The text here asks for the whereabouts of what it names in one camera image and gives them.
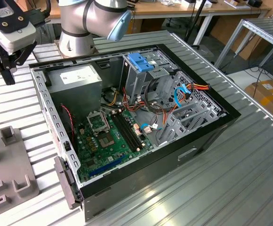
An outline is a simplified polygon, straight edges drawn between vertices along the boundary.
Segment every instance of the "desk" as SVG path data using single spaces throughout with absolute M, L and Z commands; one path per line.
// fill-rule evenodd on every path
M 242 115 L 207 151 L 88 226 L 273 225 L 273 116 L 175 34 L 159 31 L 94 42 L 100 53 L 163 43 Z M 40 194 L 0 214 L 0 226 L 83 226 L 84 214 L 68 208 L 54 171 L 56 149 L 28 68 L 61 56 L 54 43 L 37 46 L 34 53 L 15 74 L 16 85 L 3 85 L 0 77 L 0 128 L 20 129 Z
M 36 5 L 39 8 L 45 9 L 46 1 L 40 0 L 38 3 L 36 3 Z M 200 44 L 213 16 L 259 14 L 259 18 L 263 18 L 269 10 L 270 8 L 266 5 L 262 5 L 260 8 L 234 9 L 233 7 L 224 3 L 223 0 L 219 0 L 219 2 L 217 4 L 213 4 L 211 8 L 203 9 L 201 16 L 205 16 L 205 19 L 195 39 L 194 45 Z M 193 8 L 186 8 L 180 4 L 168 7 L 159 2 L 138 2 L 136 4 L 135 19 L 191 17 L 192 11 Z M 55 0 L 52 1 L 50 18 L 51 23 L 61 23 L 60 9 L 57 1 Z

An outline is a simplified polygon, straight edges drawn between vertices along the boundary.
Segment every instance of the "cable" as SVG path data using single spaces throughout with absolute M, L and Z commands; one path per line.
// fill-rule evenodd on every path
M 133 17 L 132 17 L 132 19 L 130 20 L 130 21 L 133 20 L 131 33 L 133 33 L 133 30 L 134 30 L 134 28 L 135 28 L 135 21 L 136 21 L 136 10 L 132 10 L 131 12 L 132 12 L 132 14 L 133 14 Z
M 260 74 L 259 74 L 259 76 L 258 76 L 258 78 L 257 78 L 257 82 L 256 82 L 256 87 L 255 87 L 255 91 L 254 91 L 253 98 L 255 98 L 255 94 L 256 94 L 256 90 L 257 90 L 257 86 L 258 86 L 258 81 L 259 81 L 259 79 L 260 79 L 261 74 L 262 74 L 262 71 L 260 72 Z
M 35 4 L 35 1 L 34 1 L 34 0 L 32 0 L 32 2 L 33 2 L 33 4 L 34 4 L 35 8 L 37 8 L 37 6 L 36 6 L 36 4 Z
M 29 3 L 29 5 L 31 6 L 31 8 L 34 8 L 33 6 L 32 6 L 32 4 L 30 3 L 30 1 L 29 0 L 27 0 L 27 2 Z
M 176 24 L 176 23 L 172 22 L 169 18 L 167 18 L 167 19 L 169 20 L 169 23 L 172 23 L 172 24 L 174 24 L 176 26 L 181 26 L 181 24 Z
M 46 0 L 46 4 L 47 4 L 47 8 L 42 13 L 43 13 L 43 15 L 45 17 L 49 17 L 50 13 L 51 13 L 51 9 L 52 9 L 51 1 L 50 0 Z
M 118 95 L 118 91 L 115 91 L 114 96 L 113 96 L 113 101 L 110 104 L 108 104 L 108 106 L 112 106 L 116 103 L 117 95 Z
M 148 125 L 148 124 L 143 124 L 143 125 L 141 125 L 141 127 L 140 127 L 140 129 L 141 130 L 143 130 L 143 128 L 144 128 L 144 126 L 149 126 L 150 128 L 153 128 L 153 129 L 158 129 L 158 130 L 161 130 L 162 128 L 154 128 L 153 126 L 151 126 L 151 125 Z
M 71 128 L 72 128 L 72 142 L 74 143 L 74 124 L 72 122 L 72 114 L 70 113 L 69 109 L 67 109 L 64 105 L 61 105 L 61 107 L 63 107 L 66 110 L 66 112 L 68 113 L 68 115 L 70 117 Z
M 192 14 L 191 14 L 191 18 L 190 18 L 190 21 L 189 21 L 189 24 L 188 24 L 188 27 L 187 27 L 187 29 L 186 29 L 186 31 L 185 31 L 185 37 L 187 36 L 187 33 L 189 32 L 189 30 L 190 30 L 190 27 L 191 27 L 191 23 L 193 22 L 193 14 L 194 14 L 194 10 L 195 10 L 195 4 L 196 3 L 194 3 L 194 6 L 193 6 L 193 11 L 192 11 Z
M 248 75 L 250 75 L 251 77 L 253 77 L 253 78 L 255 78 L 255 79 L 258 79 L 258 78 L 256 78 L 255 76 L 253 76 L 253 75 L 251 75 L 250 73 L 248 73 L 246 70 L 244 70 L 244 72 L 246 72 Z

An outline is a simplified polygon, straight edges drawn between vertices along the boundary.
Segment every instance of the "slotted metal surface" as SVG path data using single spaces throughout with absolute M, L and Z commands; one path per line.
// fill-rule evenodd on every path
M 246 19 L 243 26 L 273 44 L 273 18 Z
M 273 226 L 273 119 L 240 89 L 166 31 L 133 34 L 114 43 L 96 39 L 100 52 L 164 43 L 242 116 L 208 151 L 97 216 L 89 225 Z M 38 46 L 39 61 L 61 58 L 54 44 Z M 84 225 L 69 210 L 53 167 L 56 151 L 40 111 L 27 64 L 20 81 L 0 78 L 0 128 L 21 130 L 40 195 L 0 215 L 3 225 Z

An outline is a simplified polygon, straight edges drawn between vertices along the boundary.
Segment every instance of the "wire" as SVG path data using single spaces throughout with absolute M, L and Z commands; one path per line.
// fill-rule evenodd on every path
M 42 13 L 43 13 L 43 15 L 45 17 L 49 17 L 50 13 L 51 13 L 51 9 L 52 9 L 51 1 L 50 0 L 46 0 L 46 4 L 47 4 L 47 8 Z
M 191 23 L 193 23 L 193 14 L 194 14 L 194 10 L 195 10 L 195 4 L 193 5 L 193 11 L 192 11 L 192 14 L 191 14 L 191 18 L 190 18 L 190 21 L 189 21 L 189 24 L 188 24 L 188 28 L 186 29 L 185 31 L 185 37 L 187 36 L 187 33 L 189 32 L 190 30 L 190 27 L 191 27 Z
M 184 94 L 185 93 L 185 90 L 181 87 L 178 87 L 174 90 L 174 99 L 175 99 L 175 103 L 177 104 L 178 107 L 182 107 L 181 104 L 179 103 L 178 101 L 178 98 L 177 98 L 177 91 L 180 90 L 182 91 L 182 93 Z
M 133 23 L 132 23 L 132 31 L 131 31 L 131 33 L 133 33 L 133 30 L 134 30 L 134 28 L 135 28 L 135 21 L 136 21 L 136 10 L 132 10 L 131 12 L 132 12 L 132 14 L 133 14 L 133 17 L 132 17 L 132 19 L 131 19 L 131 21 L 133 20 Z
M 172 24 L 174 24 L 176 26 L 181 26 L 181 24 L 176 24 L 176 23 L 172 22 L 170 18 L 167 18 L 167 20 L 169 20 L 169 23 L 172 23 Z
M 158 118 L 159 118 L 159 115 L 158 115 L 158 114 L 154 115 L 154 116 L 152 117 L 152 119 L 150 120 L 149 125 L 156 124 Z
M 33 2 L 33 4 L 34 4 L 35 8 L 37 8 L 37 6 L 36 6 L 36 4 L 35 4 L 35 1 L 34 1 L 34 0 L 32 0 L 32 2 Z
M 250 75 L 251 77 L 255 78 L 255 79 L 258 79 L 256 78 L 255 76 L 251 75 L 250 73 L 248 73 L 246 70 L 244 70 L 244 72 L 246 72 L 248 75 Z
M 112 106 L 116 103 L 117 95 L 118 95 L 118 91 L 115 91 L 114 96 L 113 96 L 113 101 L 110 104 L 108 104 L 108 106 Z
M 153 128 L 153 129 L 158 129 L 158 130 L 161 130 L 161 129 L 162 129 L 162 128 L 154 128 L 153 126 L 148 125 L 148 124 L 146 124 L 146 123 L 145 123 L 145 124 L 143 124 L 143 125 L 141 125 L 140 129 L 141 129 L 141 130 L 143 130 L 145 126 L 149 126 L 150 128 Z
M 30 1 L 29 1 L 29 0 L 28 0 L 27 2 L 28 2 L 28 3 L 29 3 L 29 5 L 31 6 L 31 8 L 34 8 L 34 7 L 32 6 L 32 4 L 30 3 Z
M 258 78 L 257 78 L 257 82 L 256 82 L 256 87 L 255 87 L 255 91 L 254 91 L 253 98 L 255 98 L 255 94 L 256 94 L 256 90 L 257 90 L 257 86 L 258 86 L 258 80 L 259 80 L 261 74 L 262 74 L 262 71 L 260 72 L 260 74 L 259 74 L 259 76 L 258 76 Z
M 136 110 L 140 109 L 142 106 L 145 106 L 145 102 L 143 102 L 143 101 L 136 103 L 134 106 L 129 106 L 128 101 L 127 101 L 126 90 L 124 87 L 123 87 L 123 94 L 124 94 L 123 95 L 123 105 L 124 105 L 124 107 L 126 107 L 126 109 L 128 111 L 135 112 Z
M 66 110 L 66 112 L 68 113 L 68 115 L 70 117 L 71 128 L 72 128 L 72 142 L 74 143 L 74 124 L 72 122 L 72 114 L 70 113 L 69 109 L 67 109 L 64 105 L 61 105 L 61 107 L 63 107 Z

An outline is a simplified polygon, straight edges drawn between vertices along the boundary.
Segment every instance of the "table leg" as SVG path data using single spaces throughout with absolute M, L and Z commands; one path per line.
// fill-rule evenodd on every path
M 266 63 L 266 61 L 271 57 L 272 54 L 273 54 L 273 49 L 269 51 L 269 53 L 267 54 L 267 56 L 259 64 L 259 67 L 262 67 Z
M 241 20 L 238 24 L 238 26 L 236 27 L 234 33 L 232 34 L 232 36 L 230 37 L 229 41 L 227 42 L 225 48 L 222 50 L 220 56 L 218 57 L 216 63 L 215 63 L 215 67 L 218 68 L 221 63 L 223 62 L 225 56 L 227 55 L 227 53 L 229 52 L 231 46 L 233 45 L 233 43 L 235 42 L 235 40 L 237 39 L 239 33 L 241 32 L 241 30 L 243 29 L 243 20 Z
M 267 11 L 261 11 L 261 13 L 258 16 L 258 18 L 264 18 L 266 14 L 267 14 Z M 248 41 L 249 41 L 250 37 L 252 36 L 252 34 L 253 34 L 252 31 L 249 31 L 247 33 L 247 35 L 245 36 L 245 38 L 243 39 L 243 41 L 241 42 L 241 44 L 237 48 L 235 54 L 238 54 L 240 52 L 240 50 L 244 47 L 244 45 L 246 45 L 246 43 L 248 43 Z
M 208 26 L 209 26 L 209 24 L 211 22 L 212 17 L 213 16 L 206 16 L 204 18 L 204 21 L 203 21 L 203 23 L 201 25 L 201 28 L 200 28 L 197 36 L 196 36 L 196 39 L 195 39 L 193 45 L 199 45 L 200 44 L 200 42 L 202 40 L 202 37 L 203 37 L 204 33 L 206 32 L 206 30 L 207 30 L 207 28 L 208 28 Z

